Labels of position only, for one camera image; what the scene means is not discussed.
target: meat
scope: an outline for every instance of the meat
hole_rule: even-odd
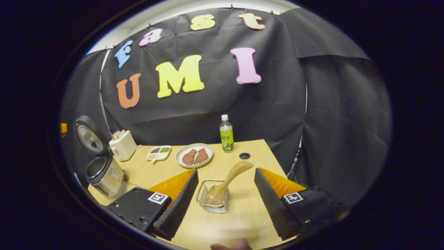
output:
[[[206,161],[208,159],[208,154],[206,154],[206,150],[205,149],[201,149],[199,150],[199,154],[196,156],[196,160],[194,161],[194,164],[199,164],[202,163],[204,161]]]
[[[188,152],[186,155],[183,156],[182,161],[186,165],[193,165],[194,162],[194,156],[196,155],[197,150],[192,149],[190,152]]]

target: white wall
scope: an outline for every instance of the white wall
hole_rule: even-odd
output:
[[[120,43],[128,36],[162,20],[207,8],[249,8],[276,14],[299,6],[285,0],[166,0],[141,11],[105,35],[88,53]]]

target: spatula handle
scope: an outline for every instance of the spatula handle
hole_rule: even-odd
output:
[[[253,164],[248,161],[240,161],[234,167],[230,170],[228,173],[228,176],[226,177],[224,183],[222,184],[224,187],[227,187],[228,184],[236,178],[238,175],[242,174],[243,172],[249,170],[253,167]]]

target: bottle label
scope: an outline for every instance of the bottle label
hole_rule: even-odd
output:
[[[232,151],[234,149],[233,130],[220,130],[222,148],[224,151]]]

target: foam letter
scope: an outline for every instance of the foam letter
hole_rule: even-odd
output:
[[[200,29],[211,28],[216,25],[216,22],[213,21],[212,19],[214,19],[214,16],[210,14],[196,16],[195,18],[191,19],[191,22],[193,23],[191,25],[191,29],[200,30]]]
[[[171,95],[168,83],[176,94],[179,93],[183,79],[185,79],[183,91],[191,92],[203,89],[204,84],[200,81],[199,76],[199,61],[201,58],[200,55],[185,57],[179,70],[176,70],[170,62],[157,65],[156,70],[159,72],[159,92],[157,96],[162,98]]]
[[[255,16],[252,13],[245,13],[245,14],[239,15],[238,17],[243,18],[245,25],[247,25],[248,27],[250,27],[252,29],[265,29],[265,25],[258,24],[257,20],[262,20],[262,17],[260,17],[260,16]]]
[[[127,98],[127,91],[125,86],[127,85],[127,80],[121,80],[117,83],[117,93],[119,95],[119,103],[124,108],[131,108],[136,106],[139,101],[140,93],[139,93],[139,77],[140,73],[134,74],[130,77],[131,86],[133,88],[133,97],[131,99]]]
[[[233,48],[230,52],[236,56],[238,61],[239,76],[236,78],[237,83],[258,83],[262,80],[254,67],[253,53],[256,52],[254,48]]]
[[[121,68],[130,58],[129,54],[131,51],[130,45],[133,43],[133,40],[129,40],[123,47],[121,47],[114,57],[119,61],[119,68]]]
[[[139,45],[145,46],[147,44],[152,44],[152,43],[159,41],[159,39],[161,38],[160,33],[162,33],[161,28],[157,28],[153,31],[146,33],[143,36],[143,39],[139,42]]]

